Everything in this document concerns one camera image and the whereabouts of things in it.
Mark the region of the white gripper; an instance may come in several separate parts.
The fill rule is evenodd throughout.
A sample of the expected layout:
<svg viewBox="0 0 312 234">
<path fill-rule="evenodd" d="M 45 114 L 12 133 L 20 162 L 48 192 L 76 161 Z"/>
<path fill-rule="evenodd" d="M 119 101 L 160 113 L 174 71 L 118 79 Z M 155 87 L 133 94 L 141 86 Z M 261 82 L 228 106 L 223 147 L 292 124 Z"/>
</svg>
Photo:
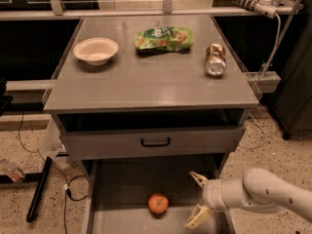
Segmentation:
<svg viewBox="0 0 312 234">
<path fill-rule="evenodd" d="M 212 217 L 213 212 L 211 210 L 225 212 L 227 211 L 227 207 L 222 196 L 222 182 L 219 179 L 208 180 L 205 176 L 193 171 L 189 174 L 203 188 L 202 198 L 206 205 L 201 206 L 197 204 L 191 216 L 187 219 L 186 227 L 188 229 L 194 229 Z"/>
</svg>

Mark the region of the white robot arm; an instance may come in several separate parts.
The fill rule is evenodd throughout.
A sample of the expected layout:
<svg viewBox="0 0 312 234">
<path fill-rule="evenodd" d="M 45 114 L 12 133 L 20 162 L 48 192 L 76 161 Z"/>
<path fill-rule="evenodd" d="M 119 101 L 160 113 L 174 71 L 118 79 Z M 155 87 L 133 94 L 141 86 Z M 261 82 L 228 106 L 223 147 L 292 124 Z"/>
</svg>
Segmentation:
<svg viewBox="0 0 312 234">
<path fill-rule="evenodd" d="M 203 205 L 197 204 L 186 227 L 194 229 L 216 214 L 240 209 L 252 213 L 273 214 L 281 208 L 312 222 L 312 192 L 299 188 L 262 169 L 247 170 L 240 178 L 207 179 L 189 173 L 202 188 Z"/>
</svg>

